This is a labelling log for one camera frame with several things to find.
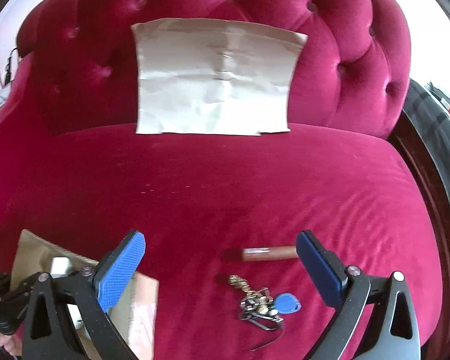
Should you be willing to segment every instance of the metal bolt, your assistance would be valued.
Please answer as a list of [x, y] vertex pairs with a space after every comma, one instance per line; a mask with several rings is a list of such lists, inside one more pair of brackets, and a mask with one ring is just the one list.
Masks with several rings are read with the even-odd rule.
[[349, 265], [346, 268], [346, 272], [351, 276], [358, 276], [362, 273], [362, 271], [360, 271], [360, 268], [357, 267], [356, 265]]
[[38, 276], [38, 281], [40, 283], [43, 283], [44, 281], [47, 281], [48, 279], [48, 274], [41, 274], [40, 276]]
[[394, 272], [394, 278], [395, 280], [403, 281], [405, 279], [405, 276], [402, 272], [396, 271]]
[[80, 269], [80, 272], [82, 273], [82, 276], [88, 277], [94, 272], [94, 269], [91, 266], [84, 266]]

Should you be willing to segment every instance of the sofa seat cushion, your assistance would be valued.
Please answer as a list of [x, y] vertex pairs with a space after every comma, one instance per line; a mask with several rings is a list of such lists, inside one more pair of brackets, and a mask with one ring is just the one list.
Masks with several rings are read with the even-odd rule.
[[[290, 127], [240, 137], [136, 135], [128, 124], [56, 136], [8, 204], [0, 269], [10, 268], [23, 228], [94, 259], [135, 228], [147, 240], [139, 270], [160, 281], [156, 360], [301, 359], [333, 310], [300, 261], [237, 262], [233, 251], [293, 244], [311, 229], [345, 264], [370, 275], [404, 272], [424, 343], [438, 321], [442, 279], [403, 160], [375, 137]], [[285, 316], [284, 336], [254, 355], [248, 349], [275, 334], [237, 319], [243, 294], [224, 283], [228, 275], [302, 303]], [[353, 347], [363, 331], [361, 323]]]

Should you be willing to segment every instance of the velvet fabric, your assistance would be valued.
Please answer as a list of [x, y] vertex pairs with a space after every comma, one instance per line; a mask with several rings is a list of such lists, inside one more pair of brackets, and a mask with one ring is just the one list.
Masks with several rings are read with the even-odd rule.
[[161, 17], [254, 21], [308, 35], [288, 120], [386, 138], [407, 92], [410, 35], [394, 0], [46, 0], [20, 30], [21, 56], [53, 134], [136, 122], [130, 26]]
[[[308, 35], [292, 81], [291, 132], [135, 135], [130, 25], [159, 17], [250, 20]], [[155, 358], [301, 359], [326, 307], [297, 260], [237, 262], [309, 228], [371, 275], [403, 271], [420, 340], [440, 313], [433, 229], [405, 163], [384, 139], [408, 86], [410, 39], [393, 0], [45, 0], [17, 39], [24, 56], [0, 111], [0, 271], [20, 231], [99, 259], [132, 228], [160, 280]], [[272, 333], [239, 321], [241, 275], [302, 310]], [[348, 359], [364, 332], [358, 326]]]

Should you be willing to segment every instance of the brown tube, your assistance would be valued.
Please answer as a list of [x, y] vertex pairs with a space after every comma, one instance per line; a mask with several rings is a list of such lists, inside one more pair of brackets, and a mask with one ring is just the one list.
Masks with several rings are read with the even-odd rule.
[[293, 246], [251, 247], [243, 249], [243, 261], [271, 261], [296, 259], [299, 256]]

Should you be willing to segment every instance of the dark wooden frame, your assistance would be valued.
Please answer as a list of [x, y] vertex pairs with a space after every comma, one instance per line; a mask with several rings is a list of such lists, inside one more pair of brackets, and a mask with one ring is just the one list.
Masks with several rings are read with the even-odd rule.
[[427, 206], [442, 266], [442, 311], [428, 340], [425, 360], [440, 359], [450, 342], [450, 204], [440, 174], [425, 144], [402, 112], [389, 142], [412, 172]]

